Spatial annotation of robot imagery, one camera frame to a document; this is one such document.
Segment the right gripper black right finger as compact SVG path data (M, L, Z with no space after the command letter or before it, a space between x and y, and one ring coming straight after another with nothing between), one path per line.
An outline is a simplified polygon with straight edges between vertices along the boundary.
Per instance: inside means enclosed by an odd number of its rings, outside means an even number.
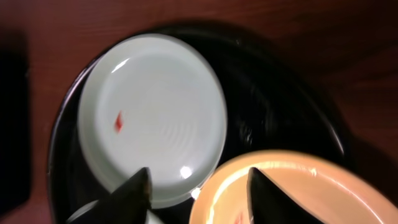
M255 167L249 170L247 188L253 224L322 223Z

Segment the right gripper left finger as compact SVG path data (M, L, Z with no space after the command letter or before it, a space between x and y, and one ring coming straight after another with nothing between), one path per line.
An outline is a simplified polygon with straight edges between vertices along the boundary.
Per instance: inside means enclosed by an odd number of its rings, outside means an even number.
M145 224L151 192L149 168L143 167L71 224Z

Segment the light blue plate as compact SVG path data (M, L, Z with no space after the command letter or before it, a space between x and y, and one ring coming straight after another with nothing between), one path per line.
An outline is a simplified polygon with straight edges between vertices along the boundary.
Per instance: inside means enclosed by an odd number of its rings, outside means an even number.
M82 206L66 220L66 223L70 224L72 221L76 220L77 218L79 218L80 216L91 210L97 203L98 201L95 200ZM164 222L161 221L159 217L157 217L155 214L153 214L148 210L146 215L146 224L164 224Z
M218 78L187 43L162 34L122 41L93 67L78 109L88 167L114 192L139 169L152 180L152 207L186 201L213 173L228 116Z

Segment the yellow plate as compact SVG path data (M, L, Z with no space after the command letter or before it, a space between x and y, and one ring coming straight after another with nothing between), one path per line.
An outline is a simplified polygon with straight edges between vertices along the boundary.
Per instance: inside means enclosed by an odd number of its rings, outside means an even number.
M259 169L323 223L397 223L397 207L359 177L319 157L266 150L217 168L195 200L190 223L252 223L248 177Z

